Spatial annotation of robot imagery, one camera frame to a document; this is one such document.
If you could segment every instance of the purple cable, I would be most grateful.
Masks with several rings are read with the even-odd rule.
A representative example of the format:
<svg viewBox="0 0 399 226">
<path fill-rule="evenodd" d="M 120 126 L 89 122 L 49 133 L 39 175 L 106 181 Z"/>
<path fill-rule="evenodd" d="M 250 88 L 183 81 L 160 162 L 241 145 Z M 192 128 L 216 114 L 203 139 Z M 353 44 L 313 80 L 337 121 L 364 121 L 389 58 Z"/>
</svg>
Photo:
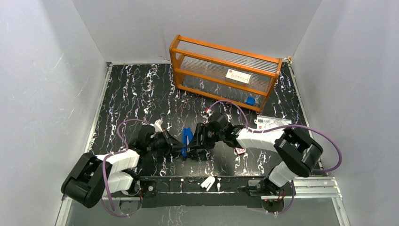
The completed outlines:
<svg viewBox="0 0 399 226">
<path fill-rule="evenodd" d="M 112 211 L 115 211 L 115 206 L 113 205 L 112 197 L 111 197 L 111 192 L 110 192 L 110 187 L 108 186 L 108 178 L 107 178 L 107 173 L 106 173 L 106 170 L 105 170 L 105 162 L 106 162 L 106 160 L 107 160 L 109 157 L 111 157 L 112 155 L 125 153 L 125 152 L 129 149 L 128 142 L 127 142 L 126 139 L 123 138 L 123 136 L 120 134 L 120 127 L 121 127 L 123 124 L 125 124 L 125 123 L 127 123 L 127 122 L 130 122 L 130 121 L 140 121 L 140 122 L 142 122 L 142 123 L 149 124 L 148 122 L 146 122 L 146 121 L 144 121 L 144 120 L 141 120 L 141 119 L 128 119 L 128 120 L 124 120 L 123 122 L 121 122 L 121 123 L 118 125 L 118 127 L 116 128 L 116 130 L 117 130 L 116 132 L 117 132 L 119 138 L 122 140 L 122 142 L 123 142 L 123 144 L 125 145 L 126 148 L 125 148 L 124 150 L 122 150 L 122 151 L 115 152 L 115 153 L 113 153 L 113 154 L 111 153 L 111 154 L 105 156 L 104 159 L 103 159 L 103 177 L 104 177 L 105 190 L 107 191 L 107 196 L 108 196 L 108 200 L 110 201 L 110 205 L 111 205 Z M 104 206 L 105 210 L 107 210 L 107 212 L 109 212 L 109 213 L 111 212 L 111 211 L 105 206 L 104 201 L 103 201 L 103 206 Z M 118 214 L 114 214 L 114 213 L 113 213 L 113 215 L 114 215 L 114 216 L 117 216 L 117 217 L 121 217 L 121 216 L 124 217 L 124 216 L 125 216 L 125 215 L 118 215 Z"/>
<path fill-rule="evenodd" d="M 324 137 L 326 140 L 328 140 L 328 141 L 334 146 L 334 148 L 336 149 L 336 151 L 337 151 L 337 153 L 338 153 L 338 163 L 337 163 L 335 166 L 333 166 L 333 167 L 331 167 L 331 168 L 329 168 L 329 169 L 314 169 L 314 170 L 313 170 L 314 172 L 327 173 L 327 172 L 336 170 L 336 169 L 341 165 L 341 163 L 342 163 L 342 152 L 341 152 L 341 150 L 339 149 L 339 147 L 338 147 L 338 145 L 336 144 L 336 142 L 334 142 L 329 136 L 327 136 L 326 134 L 322 133 L 321 131 L 318 131 L 317 129 L 313 129 L 313 128 L 310 128 L 310 127 L 307 127 L 307 126 L 296 125 L 296 124 L 278 126 L 278 127 L 274 127 L 274 128 L 271 128 L 271 129 L 264 129 L 264 130 L 252 129 L 252 128 L 249 127 L 248 119 L 247 119 L 246 115 L 244 114 L 244 112 L 242 111 L 242 109 L 241 109 L 238 105 L 236 105 L 234 102 L 232 102 L 232 101 L 230 101 L 230 100 L 218 100 L 218 101 L 214 102 L 214 103 L 209 107 L 209 109 L 211 109 L 213 106 L 215 106 L 217 103 L 220 103 L 220 102 L 227 102 L 227 103 L 230 103 L 230 104 L 233 104 L 234 106 L 236 106 L 236 107 L 239 109 L 239 111 L 242 113 L 242 116 L 243 116 L 244 119 L 245 119 L 245 122 L 246 122 L 245 127 L 246 127 L 250 132 L 254 132 L 254 133 L 267 133 L 267 132 L 274 131 L 274 130 L 277 130 L 277 129 L 282 129 L 282 128 L 294 128 L 294 127 L 297 127 L 297 128 L 302 128 L 302 129 L 307 129 L 307 130 L 313 131 L 313 132 L 315 132 L 315 133 L 317 133 L 317 134 L 323 136 L 323 137 Z"/>
</svg>

